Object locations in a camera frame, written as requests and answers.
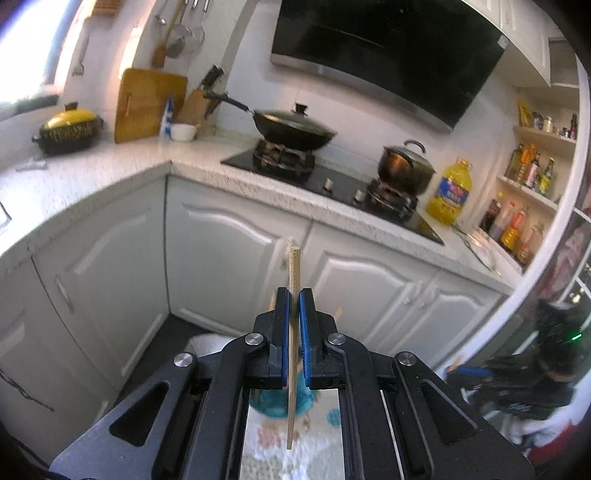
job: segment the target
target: wooden spatula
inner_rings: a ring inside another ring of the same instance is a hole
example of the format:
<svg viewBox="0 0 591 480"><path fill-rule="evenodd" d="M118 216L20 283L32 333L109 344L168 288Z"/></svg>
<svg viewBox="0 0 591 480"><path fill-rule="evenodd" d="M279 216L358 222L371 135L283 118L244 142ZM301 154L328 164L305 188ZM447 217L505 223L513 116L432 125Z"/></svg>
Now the wooden spatula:
<svg viewBox="0 0 591 480"><path fill-rule="evenodd" d="M290 328L289 366L287 374L287 449L291 450L296 422L296 388L298 349L300 346L300 247L290 247Z"/></svg>
<svg viewBox="0 0 591 480"><path fill-rule="evenodd" d="M170 24L168 25L166 35L164 36L163 41L160 42L158 46L154 49L154 53L152 53L151 65L154 69L161 69L164 67L164 62L166 61L166 44L168 43L168 38L170 37L171 32L173 31L173 27L175 22L177 21L177 17L179 16L184 6L184 0L178 0L177 8L174 10L173 17L170 19Z"/></svg>

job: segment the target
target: kitchen cabinet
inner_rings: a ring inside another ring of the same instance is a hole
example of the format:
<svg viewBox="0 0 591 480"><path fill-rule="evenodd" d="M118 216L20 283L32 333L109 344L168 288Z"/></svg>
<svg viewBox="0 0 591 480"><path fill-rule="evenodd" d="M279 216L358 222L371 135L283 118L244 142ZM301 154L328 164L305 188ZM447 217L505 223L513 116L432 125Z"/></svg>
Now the kitchen cabinet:
<svg viewBox="0 0 591 480"><path fill-rule="evenodd" d="M117 390L168 315L164 182L111 203L34 257L66 328Z"/></svg>
<svg viewBox="0 0 591 480"><path fill-rule="evenodd" d="M0 374L0 420L48 463L117 398L64 327L31 260L0 280Z"/></svg>
<svg viewBox="0 0 591 480"><path fill-rule="evenodd" d="M473 332L495 307L501 294L440 270L416 297L403 322L383 337L379 351L416 353L435 367Z"/></svg>
<svg viewBox="0 0 591 480"><path fill-rule="evenodd" d="M171 178L166 258L170 309L204 328L249 332L287 286L290 240L310 225L296 215L218 189Z"/></svg>
<svg viewBox="0 0 591 480"><path fill-rule="evenodd" d="M464 0L474 10L490 20L493 25L500 27L501 13L499 0Z"/></svg>
<svg viewBox="0 0 591 480"><path fill-rule="evenodd" d="M543 11L532 0L501 0L501 31L550 83L550 46Z"/></svg>
<svg viewBox="0 0 591 480"><path fill-rule="evenodd" d="M385 353L380 340L402 322L437 269L415 258L314 224L301 255L301 286L340 332Z"/></svg>

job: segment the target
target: wall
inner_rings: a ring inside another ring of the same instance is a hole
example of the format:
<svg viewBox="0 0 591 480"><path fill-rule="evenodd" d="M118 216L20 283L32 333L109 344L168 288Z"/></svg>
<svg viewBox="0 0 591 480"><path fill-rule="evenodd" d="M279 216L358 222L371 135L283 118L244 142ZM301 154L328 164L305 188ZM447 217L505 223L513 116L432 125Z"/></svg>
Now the wall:
<svg viewBox="0 0 591 480"><path fill-rule="evenodd" d="M437 170L458 156L472 164L473 191L464 217L477 205L487 177L496 174L497 162L514 148L511 131L517 121L516 90L493 74L451 134L442 134L419 120L348 87L269 62L280 0L257 4L228 79L231 96L252 109L291 109L294 102L309 106L309 115L339 132L319 153L376 176L383 145L401 145L408 138L422 142ZM258 135L252 118L229 105L220 107L218 126ZM437 180L425 196L431 195Z"/></svg>

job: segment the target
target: cabinet handle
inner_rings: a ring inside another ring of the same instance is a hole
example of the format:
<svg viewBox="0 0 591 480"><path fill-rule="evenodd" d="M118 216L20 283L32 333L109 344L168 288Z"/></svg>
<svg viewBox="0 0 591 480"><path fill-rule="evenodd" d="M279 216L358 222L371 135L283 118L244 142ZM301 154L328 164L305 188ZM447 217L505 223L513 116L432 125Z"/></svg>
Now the cabinet handle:
<svg viewBox="0 0 591 480"><path fill-rule="evenodd" d="M68 292L67 292L66 288L64 287L64 284L61 282L60 276L56 275L55 280L56 280L57 288L60 289L61 295L64 297L64 300L66 301L66 305L68 305L68 310L70 311L70 313L74 313L74 304L72 303L72 299L68 295Z"/></svg>
<svg viewBox="0 0 591 480"><path fill-rule="evenodd" d="M414 287L414 294L409 296L406 300L404 300L403 305L408 307L411 303L415 302L418 299L418 296L421 294L422 289L423 282L420 281Z"/></svg>
<svg viewBox="0 0 591 480"><path fill-rule="evenodd" d="M432 289L430 298L428 300L422 302L418 308L420 310L426 309L428 305L431 305L435 301L435 299L437 298L437 296L440 293L441 293L441 290L438 287L435 287L434 289Z"/></svg>

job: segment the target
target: cutting board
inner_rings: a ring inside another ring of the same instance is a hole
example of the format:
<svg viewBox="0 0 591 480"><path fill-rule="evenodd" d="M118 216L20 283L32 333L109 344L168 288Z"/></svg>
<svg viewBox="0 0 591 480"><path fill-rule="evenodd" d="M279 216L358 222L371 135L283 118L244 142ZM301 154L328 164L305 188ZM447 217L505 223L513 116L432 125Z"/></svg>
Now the cutting board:
<svg viewBox="0 0 591 480"><path fill-rule="evenodd" d="M174 117L183 106L186 91L184 76L156 70L125 70L119 85L115 142L158 135L168 94L173 94Z"/></svg>

